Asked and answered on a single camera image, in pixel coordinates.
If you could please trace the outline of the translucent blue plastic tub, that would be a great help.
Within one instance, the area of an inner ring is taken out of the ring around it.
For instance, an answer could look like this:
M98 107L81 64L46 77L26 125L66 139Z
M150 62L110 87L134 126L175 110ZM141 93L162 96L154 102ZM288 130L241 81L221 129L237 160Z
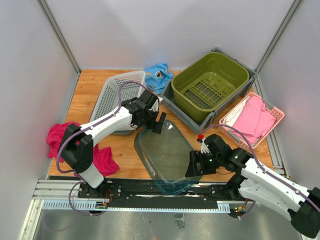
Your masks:
M185 177L193 150L176 125L165 120L161 134L143 129L134 140L134 148L157 188L166 195L187 191L201 179Z

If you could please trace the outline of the white perforated plastic basket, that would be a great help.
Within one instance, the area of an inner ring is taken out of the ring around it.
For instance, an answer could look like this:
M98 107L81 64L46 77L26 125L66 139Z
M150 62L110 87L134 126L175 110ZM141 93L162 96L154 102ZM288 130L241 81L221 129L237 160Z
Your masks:
M146 87L145 76L145 71L139 70L109 77L102 87L89 121L95 121L115 110L119 101L140 97Z

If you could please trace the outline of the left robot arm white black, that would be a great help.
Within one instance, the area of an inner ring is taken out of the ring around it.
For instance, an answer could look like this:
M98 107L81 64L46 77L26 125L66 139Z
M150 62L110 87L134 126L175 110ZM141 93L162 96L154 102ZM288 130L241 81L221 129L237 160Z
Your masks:
M124 127L144 128L156 134L162 132L165 112L159 113L159 97L144 90L140 97L123 101L110 113L83 125L70 124L64 132L57 153L90 187L96 198L107 193L104 176L94 165L94 147L102 139Z

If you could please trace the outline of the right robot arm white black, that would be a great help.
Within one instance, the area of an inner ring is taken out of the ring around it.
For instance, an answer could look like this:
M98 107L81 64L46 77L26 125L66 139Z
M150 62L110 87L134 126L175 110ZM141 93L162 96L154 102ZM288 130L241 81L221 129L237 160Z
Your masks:
M320 232L320 189L309 189L290 181L256 160L242 148L231 149L217 134L201 137L200 150L189 153L185 176L215 174L220 167L232 172L226 193L241 197L279 213L300 234L315 239Z

